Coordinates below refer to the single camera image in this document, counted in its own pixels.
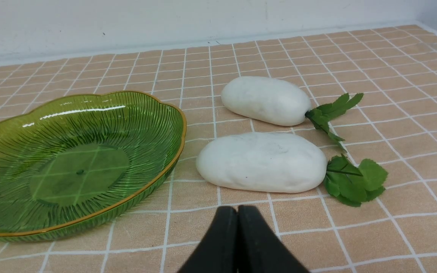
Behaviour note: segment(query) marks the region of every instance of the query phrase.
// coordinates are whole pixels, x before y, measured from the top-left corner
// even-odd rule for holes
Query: black object
[[[178,273],[310,273],[255,206],[221,206]]]

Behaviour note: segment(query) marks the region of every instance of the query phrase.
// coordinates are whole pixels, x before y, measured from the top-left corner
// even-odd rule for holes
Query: green leaf
[[[349,175],[341,173],[328,173],[331,181],[334,181],[340,189],[340,195],[355,202],[365,202],[367,194],[358,181],[352,180]]]
[[[342,195],[338,195],[336,199],[347,206],[360,207],[362,205],[362,203],[349,200]]]
[[[371,159],[362,160],[358,169],[364,176],[365,190],[376,190],[387,180],[388,172]]]
[[[326,171],[362,176],[362,173],[347,159],[347,157],[345,157],[344,154],[332,157],[326,166]]]
[[[371,159],[364,159],[355,167],[347,157],[334,156],[328,161],[323,180],[326,191],[338,201],[349,206],[374,200],[385,188],[382,184],[387,171]]]
[[[324,131],[337,146],[344,150],[340,143],[344,139],[331,132],[328,122],[345,114],[347,110],[357,105],[362,98],[363,93],[358,93],[351,99],[350,95],[345,93],[331,104],[323,104],[306,112],[305,116],[311,121],[315,129]]]
[[[367,193],[367,201],[374,200],[379,195],[381,195],[384,191],[385,191],[385,188],[382,187],[382,186],[380,188],[376,189],[376,190],[368,190],[368,191],[366,191],[366,193]]]
[[[328,117],[328,120],[331,121],[347,112],[347,110],[355,107],[362,98],[364,97],[363,93],[356,94],[353,98],[350,99],[350,95],[345,93],[338,97],[331,104],[324,104],[317,107],[323,115]]]
[[[338,195],[340,195],[340,188],[337,184],[333,183],[330,180],[328,175],[325,176],[323,183],[325,184],[326,192],[328,192],[331,196],[337,197]]]

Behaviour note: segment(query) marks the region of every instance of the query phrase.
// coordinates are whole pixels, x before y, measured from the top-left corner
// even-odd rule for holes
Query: green plate
[[[156,190],[184,147],[183,112],[151,95],[76,95],[0,122],[0,241],[68,237]]]

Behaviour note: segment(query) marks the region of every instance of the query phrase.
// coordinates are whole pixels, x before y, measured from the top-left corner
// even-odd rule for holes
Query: white radish
[[[230,111],[278,126],[296,126],[308,118],[316,129],[324,131],[342,147],[340,141],[343,138],[330,131],[328,122],[357,105],[362,100],[363,93],[358,93],[351,99],[345,93],[331,104],[312,108],[308,95],[290,82],[244,76],[225,85],[221,97],[223,105]]]
[[[279,126],[305,121],[312,109],[308,95],[287,81],[267,77],[238,77],[222,90],[223,105],[230,111]]]
[[[237,190],[297,193],[317,187],[328,160],[291,133],[244,133],[217,138],[196,159],[208,182]]]
[[[343,154],[327,161],[313,143],[292,133],[243,133],[208,143],[196,158],[205,180],[236,190],[298,193],[322,182],[348,206],[381,195],[387,171],[371,159],[354,166]]]

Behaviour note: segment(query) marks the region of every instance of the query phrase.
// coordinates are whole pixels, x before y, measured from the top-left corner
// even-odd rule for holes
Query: green plastic dish
[[[116,218],[163,184],[186,131],[180,109],[135,91],[64,97],[0,122],[0,242]]]

